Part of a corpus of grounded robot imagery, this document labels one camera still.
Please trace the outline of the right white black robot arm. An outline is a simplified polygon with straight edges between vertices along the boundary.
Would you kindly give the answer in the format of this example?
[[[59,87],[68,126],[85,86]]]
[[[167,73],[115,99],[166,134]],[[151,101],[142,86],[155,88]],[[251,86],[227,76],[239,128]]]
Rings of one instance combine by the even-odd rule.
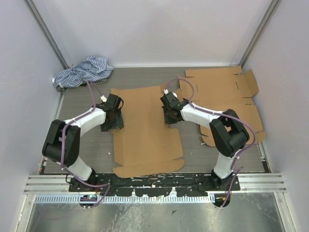
[[[175,93],[166,89],[160,100],[166,124],[188,121],[210,129],[219,151],[216,165],[211,171],[211,184],[216,190],[226,189],[232,177],[236,155],[250,138],[236,112],[231,109],[225,112],[211,111],[188,100],[180,101]]]

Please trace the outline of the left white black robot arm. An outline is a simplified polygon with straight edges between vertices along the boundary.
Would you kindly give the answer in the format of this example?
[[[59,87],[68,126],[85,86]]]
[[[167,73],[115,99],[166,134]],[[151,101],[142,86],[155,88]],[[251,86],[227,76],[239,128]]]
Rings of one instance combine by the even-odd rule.
[[[56,119],[49,128],[42,148],[42,155],[60,165],[80,182],[87,192],[103,185],[97,185],[96,172],[79,156],[80,138],[94,127],[100,126],[102,132],[122,129],[124,121],[121,109],[124,100],[117,95],[101,97],[101,103],[95,104],[85,113],[65,121]]]

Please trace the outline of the brown cardboard box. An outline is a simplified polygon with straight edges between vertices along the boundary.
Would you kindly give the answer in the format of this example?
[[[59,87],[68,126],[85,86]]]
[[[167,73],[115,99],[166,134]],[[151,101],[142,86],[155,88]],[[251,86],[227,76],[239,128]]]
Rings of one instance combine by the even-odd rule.
[[[175,172],[185,161],[178,129],[164,121],[160,98],[165,83],[135,89],[111,89],[124,100],[124,127],[113,134],[113,172],[121,178]]]

